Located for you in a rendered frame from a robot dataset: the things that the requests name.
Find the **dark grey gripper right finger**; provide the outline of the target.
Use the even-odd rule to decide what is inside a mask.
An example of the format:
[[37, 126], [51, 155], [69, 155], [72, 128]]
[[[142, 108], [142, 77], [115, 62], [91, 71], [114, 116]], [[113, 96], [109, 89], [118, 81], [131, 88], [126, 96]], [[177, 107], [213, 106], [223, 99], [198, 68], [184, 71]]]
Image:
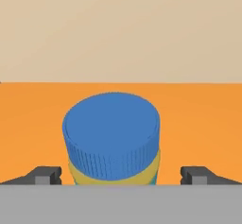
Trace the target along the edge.
[[228, 185], [238, 184], [238, 181], [220, 177], [205, 166], [183, 166], [181, 168], [181, 184]]

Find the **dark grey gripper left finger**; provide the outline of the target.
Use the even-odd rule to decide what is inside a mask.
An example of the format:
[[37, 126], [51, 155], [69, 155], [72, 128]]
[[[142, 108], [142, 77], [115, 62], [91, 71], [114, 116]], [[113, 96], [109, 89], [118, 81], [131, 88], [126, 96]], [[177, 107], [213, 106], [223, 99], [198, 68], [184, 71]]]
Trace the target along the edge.
[[55, 185], [61, 184], [60, 166], [37, 166], [25, 176], [4, 181], [13, 185]]

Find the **yellow jar with blue lid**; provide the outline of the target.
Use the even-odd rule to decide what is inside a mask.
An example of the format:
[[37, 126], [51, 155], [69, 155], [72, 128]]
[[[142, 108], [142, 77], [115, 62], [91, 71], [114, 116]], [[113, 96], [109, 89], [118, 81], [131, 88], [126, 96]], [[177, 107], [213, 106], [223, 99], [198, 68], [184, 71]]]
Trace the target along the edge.
[[105, 93], [81, 100], [62, 133], [76, 184], [151, 184], [161, 151], [160, 115], [146, 99]]

